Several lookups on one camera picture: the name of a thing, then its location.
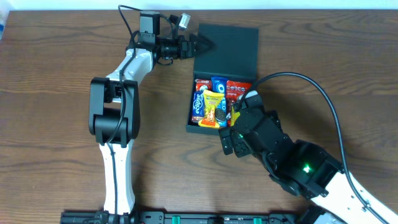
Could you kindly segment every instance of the wood grain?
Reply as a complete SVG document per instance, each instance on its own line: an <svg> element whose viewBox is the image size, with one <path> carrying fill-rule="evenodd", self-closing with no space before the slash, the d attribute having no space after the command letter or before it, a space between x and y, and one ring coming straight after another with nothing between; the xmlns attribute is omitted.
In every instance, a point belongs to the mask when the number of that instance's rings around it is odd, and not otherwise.
<svg viewBox="0 0 398 224"><path fill-rule="evenodd" d="M138 29L138 15L125 13ZM338 111L351 171L398 211L397 11L188 13L187 34L202 22L259 28L258 77L289 70L318 81ZM103 161L87 127L89 86L119 65L128 37L117 11L11 12L0 41L0 223L58 223L66 209L103 206ZM305 210L309 202L284 192L254 158L224 156L216 136L185 132L192 70L193 60L156 67L139 87L137 203L173 212ZM340 158L316 89L278 78L259 91L293 139Z"/></svg>

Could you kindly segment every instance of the oreo package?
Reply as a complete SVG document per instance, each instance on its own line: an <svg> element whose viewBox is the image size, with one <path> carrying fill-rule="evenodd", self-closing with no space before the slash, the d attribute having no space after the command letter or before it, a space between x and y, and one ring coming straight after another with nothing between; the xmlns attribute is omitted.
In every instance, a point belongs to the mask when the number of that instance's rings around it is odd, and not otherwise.
<svg viewBox="0 0 398 224"><path fill-rule="evenodd" d="M213 84L213 92L215 93L226 93L226 82L227 78L224 77L212 77L211 84Z"/></svg>
<svg viewBox="0 0 398 224"><path fill-rule="evenodd" d="M193 93L192 122L199 122L205 116L205 101L202 91Z"/></svg>
<svg viewBox="0 0 398 224"><path fill-rule="evenodd" d="M226 119L226 100L225 96L221 100L221 103L217 106L216 109L216 120L218 124L220 125L220 128L225 128L227 125L227 119Z"/></svg>
<svg viewBox="0 0 398 224"><path fill-rule="evenodd" d="M218 109L216 110L216 120L218 124L220 124L221 128L225 128L227 125L226 119L226 100L225 100L225 93L226 93L226 82L228 81L227 78L224 77L212 77L211 84L213 85L213 92L215 93L224 93L224 98L221 100L221 103L217 106Z"/></svg>

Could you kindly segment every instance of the snack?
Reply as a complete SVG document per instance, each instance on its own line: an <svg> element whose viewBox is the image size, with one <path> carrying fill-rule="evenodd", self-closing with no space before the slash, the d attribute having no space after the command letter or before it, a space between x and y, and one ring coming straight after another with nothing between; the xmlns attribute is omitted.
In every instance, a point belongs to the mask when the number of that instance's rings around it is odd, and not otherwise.
<svg viewBox="0 0 398 224"><path fill-rule="evenodd" d="M216 112L215 112L215 115L216 115L216 120L217 120L218 124L220 125L220 127L221 128L222 127L226 127L226 114L225 114L225 112L221 108L217 108Z"/></svg>
<svg viewBox="0 0 398 224"><path fill-rule="evenodd" d="M235 113L232 104L238 101L238 97L243 95L249 88L251 83L241 83L228 80L226 82L226 101L227 101L227 118L228 126L233 126L236 119L239 117L239 113Z"/></svg>
<svg viewBox="0 0 398 224"><path fill-rule="evenodd" d="M195 82L197 83L195 91L211 90L211 81L196 79Z"/></svg>
<svg viewBox="0 0 398 224"><path fill-rule="evenodd" d="M211 84L213 85L213 92L225 93L227 78L224 77L212 77Z"/></svg>
<svg viewBox="0 0 398 224"><path fill-rule="evenodd" d="M216 93L225 93L226 92L226 82L228 81L227 78L224 77L212 77L211 78L211 84L213 85L213 92ZM217 113L216 110L216 119L218 121L218 124L220 125L221 128L225 128L227 125L226 122L226 99L225 97L223 100L221 100L221 103L217 106L218 109L222 109L223 113L219 112ZM217 115L218 114L224 114L222 117L225 117L225 119L218 119Z"/></svg>
<svg viewBox="0 0 398 224"><path fill-rule="evenodd" d="M205 116L198 124L201 127L220 128L216 121L216 108L221 103L224 93L213 93L212 91L203 91L203 98L205 99Z"/></svg>
<svg viewBox="0 0 398 224"><path fill-rule="evenodd" d="M203 92L197 91L193 93L192 122L197 123L205 115L205 102L203 100Z"/></svg>
<svg viewBox="0 0 398 224"><path fill-rule="evenodd" d="M227 125L226 122L226 100L225 97L223 97L223 99L221 100L221 103L217 106L217 109L222 110L223 112L223 116L225 117L225 119L218 119L217 117L217 110L216 110L216 119L218 121L218 124L220 125L221 128L225 128Z"/></svg>

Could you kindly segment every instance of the yellow snack package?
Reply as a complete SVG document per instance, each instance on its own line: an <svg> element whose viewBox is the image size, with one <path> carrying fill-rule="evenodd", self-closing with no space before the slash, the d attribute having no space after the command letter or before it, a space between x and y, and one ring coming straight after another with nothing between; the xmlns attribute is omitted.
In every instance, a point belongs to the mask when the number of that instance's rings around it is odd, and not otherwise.
<svg viewBox="0 0 398 224"><path fill-rule="evenodd" d="M220 125L216 121L216 108L221 103L224 97L224 93L213 93L212 91L203 91L203 97L205 99L205 116L201 119L198 124L201 127L207 128L220 128Z"/></svg>
<svg viewBox="0 0 398 224"><path fill-rule="evenodd" d="M234 110L234 107L232 106L231 108L231 126L234 126L236 119L241 115L240 112L236 112Z"/></svg>

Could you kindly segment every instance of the black cable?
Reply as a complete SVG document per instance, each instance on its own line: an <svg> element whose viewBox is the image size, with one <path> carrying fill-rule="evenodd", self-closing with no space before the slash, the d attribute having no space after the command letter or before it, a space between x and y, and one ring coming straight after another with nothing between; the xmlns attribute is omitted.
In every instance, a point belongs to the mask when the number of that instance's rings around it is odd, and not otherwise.
<svg viewBox="0 0 398 224"><path fill-rule="evenodd" d="M359 201L365 206L365 208L368 209L380 222L387 224L388 222L385 221L385 219L383 219L383 217L381 217L372 207L370 207L370 204L362 198L362 196L359 194L358 190L356 190L353 181L351 180L351 176L349 174L349 169L348 169L347 161L346 161L346 155L345 155L345 150L344 150L344 145L343 145L343 136L341 134L340 122L338 120L335 107L333 106L333 103L331 102L329 96L326 94L326 92L323 90L323 88L316 81L312 80L311 78L309 78L305 75L302 75L300 73L295 73L295 72L278 72L278 73L268 75L268 76L256 81L255 83L253 83L253 85L242 96L241 100L239 101L238 108L240 109L242 107L242 102L243 102L243 99L245 99L246 95L250 91L255 90L259 84L261 84L271 78L280 77L280 76L292 76L292 77L302 78L302 79L310 82L322 94L322 96L328 103L328 106L329 106L331 113L333 115L333 118L335 120L337 136L338 136L338 143L339 143L340 152L341 152L341 161L343 163L344 171L345 171L349 186L351 187L351 189L353 190L354 194L359 199Z"/></svg>
<svg viewBox="0 0 398 224"><path fill-rule="evenodd" d="M132 34L132 44L134 47L134 52L129 58L129 60L123 65L122 69L119 71L119 85L121 87L121 109L120 109L120 119L118 121L118 124L116 125L116 128L114 129L112 135L109 137L109 139L106 141L106 144L109 147L109 150L111 151L111 157L112 157L112 167L113 167L113 184L114 184L114 212L115 214L118 214L118 181L116 180L116 161L114 158L114 151L113 147L110 144L110 142L114 139L116 133L119 131L120 126L122 125L123 119L124 119L124 114L126 112L126 89L124 88L123 84L123 76L124 76L124 71L129 66L131 61L136 57L136 42L134 41L134 38L138 34L139 31L135 31Z"/></svg>
<svg viewBox="0 0 398 224"><path fill-rule="evenodd" d="M131 36L131 41L132 41L132 49L134 50L134 52L132 53L132 57L134 58L136 56L136 41L134 40L136 38L136 35L139 33L139 30L136 30L132 33Z"/></svg>
<svg viewBox="0 0 398 224"><path fill-rule="evenodd" d="M162 62L157 61L156 63L158 63L159 65L172 65L173 64L173 58L170 58L171 62L167 63L167 64L163 64Z"/></svg>
<svg viewBox="0 0 398 224"><path fill-rule="evenodd" d="M279 180L279 177L277 177L277 176L274 174L274 171L272 170L271 165L269 165L269 163L268 163L268 160L267 160L267 156L268 156L268 155L269 155L269 153L266 154L266 152L262 152L262 160L264 161L264 164L266 165L267 170L268 170L268 172L270 173L270 175L273 176L275 179Z"/></svg>
<svg viewBox="0 0 398 224"><path fill-rule="evenodd" d="M175 26L174 26L174 32L175 32L175 33L173 33L173 35L174 35L175 37L178 37L178 26L179 26L180 22L181 22L181 17L178 19L177 23L176 23Z"/></svg>
<svg viewBox="0 0 398 224"><path fill-rule="evenodd" d="M172 21L170 21L170 19L167 18L167 17L166 17L165 15L163 15L163 14L159 14L159 16L160 16L161 18L165 19L165 20L170 24L171 31L170 31L170 33L167 35L167 37L169 37L170 35L173 34L173 24L172 24Z"/></svg>
<svg viewBox="0 0 398 224"><path fill-rule="evenodd" d="M126 26L127 26L127 29L129 30L130 36L132 37L132 32L131 32L129 23L127 22L126 18L124 18L124 15L123 15L123 13L122 13L122 9L121 9L122 7L123 7L123 8L126 8L126 9L132 9L132 10L135 10L135 11L142 11L142 10L141 10L141 9L137 9L137 8L135 8L135 7L125 6L125 5L119 5L119 6L118 6L120 16L122 17L124 23L125 23Z"/></svg>

